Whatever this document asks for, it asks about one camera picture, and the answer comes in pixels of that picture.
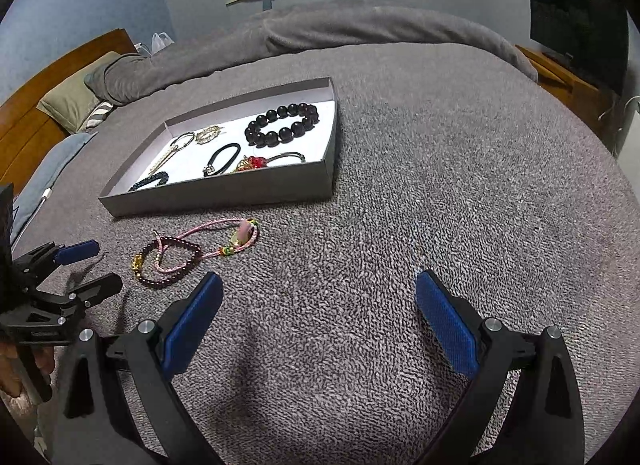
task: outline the gray bedspread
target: gray bedspread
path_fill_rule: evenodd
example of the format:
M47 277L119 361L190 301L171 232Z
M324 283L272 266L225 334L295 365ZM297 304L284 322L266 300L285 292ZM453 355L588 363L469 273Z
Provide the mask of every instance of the gray bedspread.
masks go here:
M85 83L100 99L123 106L171 84L267 57L393 42L468 44L497 55L538 80L527 58L485 26L395 2L339 0L262 12L231 29L179 41L152 57L124 55L98 68Z
M120 220L98 202L162 121L320 76L333 78L339 99L332 199ZM228 139L212 150L220 142ZM153 229L176 235L226 216L259 219L257 245L161 291L133 279L130 259ZM226 237L194 238L210 249ZM466 384L415 305L415 277L428 267L512 329L562 327L588 455L640 384L640 210L631 187L566 107L477 48L364 44L280 55L117 109L63 171L18 254L87 238L102 257L60 268L42 288L62 293L119 273L123 292L88 319L101 334L157 318L207 270L222 277L220 312L174 387L229 464L412 463ZM513 390L511 377L481 448ZM157 446L134 397L132 411Z

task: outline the shallow gray box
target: shallow gray box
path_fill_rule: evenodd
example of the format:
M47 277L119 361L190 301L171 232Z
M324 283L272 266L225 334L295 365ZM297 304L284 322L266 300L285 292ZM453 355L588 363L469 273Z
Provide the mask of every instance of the shallow gray box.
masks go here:
M160 187L128 192L171 138L210 124L259 115L283 103L326 101L333 101L334 119L324 155L318 162L200 177L196 180L173 184L169 182ZM163 122L146 137L102 189L100 202L112 216L121 217L330 198L333 193L337 121L337 97L330 78L284 84L203 106ZM233 138L229 141L236 141L241 145L243 142L246 143L244 138ZM263 148L260 156L269 158L268 149ZM235 167L239 160L240 158L237 158L232 166Z

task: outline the blue gripper pad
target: blue gripper pad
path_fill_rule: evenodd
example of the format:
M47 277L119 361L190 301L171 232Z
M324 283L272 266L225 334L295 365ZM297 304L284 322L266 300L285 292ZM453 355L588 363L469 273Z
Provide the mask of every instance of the blue gripper pad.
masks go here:
M479 368L476 339L449 302L446 293L426 271L416 279L415 301L435 332L454 371L473 379Z
M174 324L164 341L162 373L167 381L184 373L207 333L224 297L222 280L213 272L201 281L200 289Z
M71 263L77 263L83 259L94 257L98 255L99 252L100 245L98 245L98 241L90 239L89 241L76 243L76 245L71 245L70 247L62 247L53 258L53 261L59 265L70 265Z

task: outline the pink braided cord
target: pink braided cord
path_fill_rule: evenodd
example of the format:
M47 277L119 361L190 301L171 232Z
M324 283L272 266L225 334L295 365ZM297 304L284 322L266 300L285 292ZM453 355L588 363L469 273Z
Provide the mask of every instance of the pink braided cord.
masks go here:
M184 232L182 234L180 234L179 236L176 236L178 239L184 239L187 236L191 236L192 234L195 234L196 232L199 232L201 230L206 230L209 228L212 228L214 226L218 226L218 225L225 225L227 223L237 223L238 226L240 226L240 224L243 221L248 221L246 218L223 218L222 220L211 220L211 221L207 221L206 223L203 223L202 225L198 225L197 227L194 227L193 229L187 230L187 232ZM242 252L243 250L251 247L252 245L255 244L255 240L258 238L258 227L256 225L254 225L254 228L252 229L252 233L251 233L251 237L247 240L247 242L244 245L240 245L239 247L231 247L231 249L234 251L234 254L238 254L238 252ZM156 233L156 239L158 241L158 258L155 260L154 262L154 267L157 271L159 271L160 273L173 273L174 271L178 271L181 270L182 268L184 268L186 266L186 263L183 263L181 265L179 265L178 267L174 267L174 268L162 268L160 266L160 263L162 262L162 255L164 254L164 251L169 248L168 245L162 245L162 240L160 238L160 235L158 233ZM218 255L222 255L222 248L219 248L218 250L214 251L214 252L207 252L206 254L201 255L201 257L199 257L198 261L204 261L204 259L209 259L210 257L217 257Z

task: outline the wooden headboard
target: wooden headboard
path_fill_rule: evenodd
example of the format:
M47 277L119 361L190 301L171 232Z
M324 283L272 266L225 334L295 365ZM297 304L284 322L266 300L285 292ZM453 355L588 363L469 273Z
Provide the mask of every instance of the wooden headboard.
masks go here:
M18 194L44 156L68 133L36 109L45 93L107 52L136 49L123 28L95 38L34 75L0 106L0 184L14 183Z

